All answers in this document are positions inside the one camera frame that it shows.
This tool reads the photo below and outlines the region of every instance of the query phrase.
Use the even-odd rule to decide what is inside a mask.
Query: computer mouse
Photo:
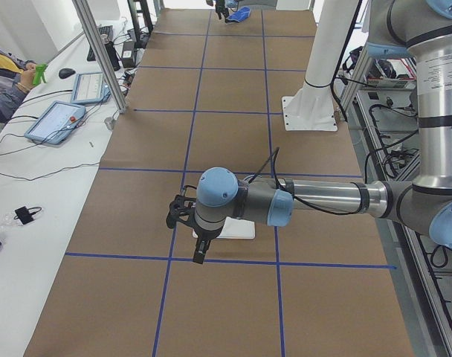
[[[65,80],[66,78],[72,76],[76,71],[72,68],[61,68],[59,70],[59,78]]]

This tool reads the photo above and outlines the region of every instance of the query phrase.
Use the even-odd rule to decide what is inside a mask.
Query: blue grid line
[[[194,129],[194,126],[195,126],[196,110],[198,108],[199,91],[200,91],[200,87],[201,87],[201,76],[203,74],[204,58],[206,57],[206,48],[207,48],[207,43],[208,43],[208,32],[210,31],[211,13],[212,12],[210,12],[210,16],[208,17],[208,27],[207,27],[207,32],[206,32],[206,38],[204,40],[203,57],[201,59],[201,69],[200,69],[200,72],[199,72],[198,85],[196,87],[195,106],[194,106],[194,109],[193,109],[193,117],[191,119],[190,136],[188,138],[187,152],[186,152],[185,159],[184,159],[183,175],[181,177],[180,189],[184,186],[184,180],[185,180],[186,175],[187,175],[187,165],[188,165],[188,159],[190,157],[190,146],[191,146],[191,140],[192,140],[192,137],[193,137],[193,129]],[[170,272],[170,267],[171,267],[171,263],[172,263],[171,259],[172,259],[172,256],[173,256],[173,248],[175,246],[175,238],[176,238],[176,228],[173,230],[172,241],[171,241],[170,247],[169,247],[169,255],[168,255],[169,260],[168,260],[168,263],[167,263],[167,271],[165,273],[164,290],[163,290],[162,296],[161,296],[160,311],[158,313],[157,329],[156,329],[156,332],[155,332],[155,343],[153,345],[152,357],[156,357],[156,355],[157,355],[158,340],[160,338],[161,321],[162,321],[163,312],[164,312],[165,298],[167,296],[168,279],[169,279],[169,276],[170,276],[169,272]]]
[[[188,262],[191,258],[181,257],[151,257],[142,255],[123,255],[123,254],[92,254],[92,253],[76,253],[66,252],[69,257],[87,257],[100,259],[119,259],[119,260],[150,260],[162,262]],[[277,262],[267,260],[226,260],[226,259],[205,259],[205,263],[212,264],[242,264],[248,266],[295,266],[295,267],[311,267],[311,268],[353,268],[353,269],[378,269],[378,270],[396,270],[396,266],[382,264],[346,264],[346,263],[299,263],[299,262]]]
[[[99,170],[104,171],[139,171],[139,172],[153,172],[153,173],[203,173],[205,170],[169,170],[169,169],[148,169],[141,167],[99,167]],[[233,171],[235,175],[254,175],[255,173]],[[264,176],[270,176],[271,173],[262,173]],[[361,175],[335,175],[335,174],[318,174],[318,173],[277,173],[278,176],[303,176],[303,177],[331,177],[338,179],[362,179]]]
[[[208,35],[204,35],[204,34],[200,34],[200,33],[166,33],[166,32],[155,32],[155,34],[158,35],[167,35],[167,36],[214,36],[214,37],[276,37],[276,38],[280,38],[280,39],[313,39],[315,38],[315,36],[300,36],[300,35],[241,35],[241,34],[211,34],[209,33]]]
[[[177,65],[139,65],[139,68],[153,68],[153,69],[195,69],[199,70],[200,67],[180,67]],[[209,71],[277,71],[277,72],[300,72],[305,73],[305,69],[264,69],[264,68],[223,68],[223,67],[204,67],[204,70]]]
[[[279,112],[234,112],[229,110],[188,110],[188,109],[134,109],[134,112],[160,112],[160,113],[210,113],[210,114],[242,114],[242,115],[248,115],[248,114],[255,114],[255,115],[281,115],[282,113]]]
[[[271,115],[269,107],[269,88],[268,88],[268,61],[265,49],[265,29],[264,29],[264,13],[261,10],[261,23],[262,23],[262,51],[264,55],[264,78],[265,78],[265,101],[267,103],[268,110],[268,139],[269,139],[269,155],[272,154],[272,129],[271,129]],[[282,357],[285,357],[285,337],[284,337],[284,319],[283,319],[283,293],[282,284],[280,279],[280,257],[279,257],[279,237],[277,233],[277,227],[274,227],[274,239],[276,249],[276,275],[277,275],[277,304],[279,311],[279,328],[280,328],[280,353]]]

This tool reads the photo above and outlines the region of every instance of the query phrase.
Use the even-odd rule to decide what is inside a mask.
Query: green handle
[[[36,65],[36,73],[34,74],[33,78],[33,86],[37,86],[42,82],[46,83],[45,79],[45,71],[48,65],[42,64],[42,65]]]

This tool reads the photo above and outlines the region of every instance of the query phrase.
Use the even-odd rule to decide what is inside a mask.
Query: tablet
[[[54,101],[26,131],[25,138],[40,144],[61,144],[84,117],[85,107]]]
[[[71,103],[95,104],[105,100],[110,95],[109,87],[104,81],[102,72],[79,73],[76,75]]]

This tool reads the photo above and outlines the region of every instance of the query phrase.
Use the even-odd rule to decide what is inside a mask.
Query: white table
[[[122,23],[117,22],[114,29],[121,28]],[[87,52],[87,40],[81,36],[50,63],[45,73],[48,83],[35,88],[28,99],[72,89],[75,76],[61,80],[57,76],[61,68],[70,67],[77,73],[99,71],[97,62],[86,61]],[[123,70],[118,71],[117,77],[122,73]],[[70,96],[71,93],[54,94],[32,100],[22,105],[15,115],[39,116],[53,100],[68,102]],[[40,145],[1,156],[0,172],[32,178],[63,167],[97,163],[111,135],[104,120],[112,115],[118,116],[114,101],[110,99],[59,147]],[[7,124],[0,140],[8,132],[23,135],[32,124],[17,123],[24,120],[30,118],[14,119]],[[2,141],[0,153],[32,144],[28,139],[9,136]],[[0,176],[0,357],[23,355],[96,172],[97,166],[83,167],[36,181]],[[41,206],[42,212],[26,226],[2,226],[5,215],[22,206]]]

